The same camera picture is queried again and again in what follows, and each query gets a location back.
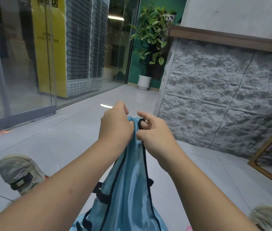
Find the green wall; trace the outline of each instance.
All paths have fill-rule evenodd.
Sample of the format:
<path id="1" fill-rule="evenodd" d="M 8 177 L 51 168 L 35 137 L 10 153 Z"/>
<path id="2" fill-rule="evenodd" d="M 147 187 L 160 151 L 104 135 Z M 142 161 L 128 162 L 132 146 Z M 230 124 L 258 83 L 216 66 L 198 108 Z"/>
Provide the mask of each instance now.
<path id="1" fill-rule="evenodd" d="M 166 11 L 176 11 L 175 23 L 182 18 L 186 0 L 141 0 L 138 17 L 140 16 L 141 10 L 143 6 L 148 6 L 152 1 L 155 6 L 165 7 Z M 133 52 L 138 51 L 141 48 L 140 40 L 135 39 Z M 139 56 L 135 53 L 132 54 L 131 66 L 130 66 L 130 74 L 129 74 L 129 82 L 138 83 L 138 75 L 144 75 L 146 73 L 146 66 L 139 63 Z M 161 85 L 161 81 L 151 80 L 151 87 L 159 88 Z"/>

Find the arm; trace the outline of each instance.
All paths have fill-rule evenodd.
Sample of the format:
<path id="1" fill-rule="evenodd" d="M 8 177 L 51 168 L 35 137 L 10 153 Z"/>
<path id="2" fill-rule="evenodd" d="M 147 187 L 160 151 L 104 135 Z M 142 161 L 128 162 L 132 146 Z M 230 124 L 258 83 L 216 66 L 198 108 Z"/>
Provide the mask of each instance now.
<path id="1" fill-rule="evenodd" d="M 99 139 L 82 155 L 0 213 L 0 230 L 69 230 L 98 180 L 134 132 L 123 102 L 101 119 Z"/>
<path id="2" fill-rule="evenodd" d="M 193 230 L 257 231 L 257 227 L 201 171 L 177 144 L 164 120 L 138 112 L 137 138 L 172 178 Z"/>

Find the glass door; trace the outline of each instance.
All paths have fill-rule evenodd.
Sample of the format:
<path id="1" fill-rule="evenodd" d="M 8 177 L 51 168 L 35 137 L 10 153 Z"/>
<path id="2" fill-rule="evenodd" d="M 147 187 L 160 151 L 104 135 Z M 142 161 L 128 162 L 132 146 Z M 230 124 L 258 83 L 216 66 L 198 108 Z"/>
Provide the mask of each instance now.
<path id="1" fill-rule="evenodd" d="M 0 0 L 0 130 L 56 112 L 51 8 Z"/>

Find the wooden countertop edge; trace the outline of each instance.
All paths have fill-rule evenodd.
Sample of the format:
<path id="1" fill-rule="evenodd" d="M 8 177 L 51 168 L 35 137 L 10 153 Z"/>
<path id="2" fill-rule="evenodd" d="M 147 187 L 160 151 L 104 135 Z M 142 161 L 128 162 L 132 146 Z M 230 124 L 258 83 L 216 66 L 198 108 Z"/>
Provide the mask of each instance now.
<path id="1" fill-rule="evenodd" d="M 272 40 L 259 37 L 179 26 L 171 27 L 169 36 L 272 52 Z"/>

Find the white pillar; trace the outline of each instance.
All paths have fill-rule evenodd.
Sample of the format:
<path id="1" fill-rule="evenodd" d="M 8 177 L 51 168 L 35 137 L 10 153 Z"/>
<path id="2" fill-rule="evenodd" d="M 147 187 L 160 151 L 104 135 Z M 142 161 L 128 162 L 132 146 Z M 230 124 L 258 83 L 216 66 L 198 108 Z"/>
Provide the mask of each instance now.
<path id="1" fill-rule="evenodd" d="M 272 39 L 272 0 L 187 0 L 181 26 Z"/>

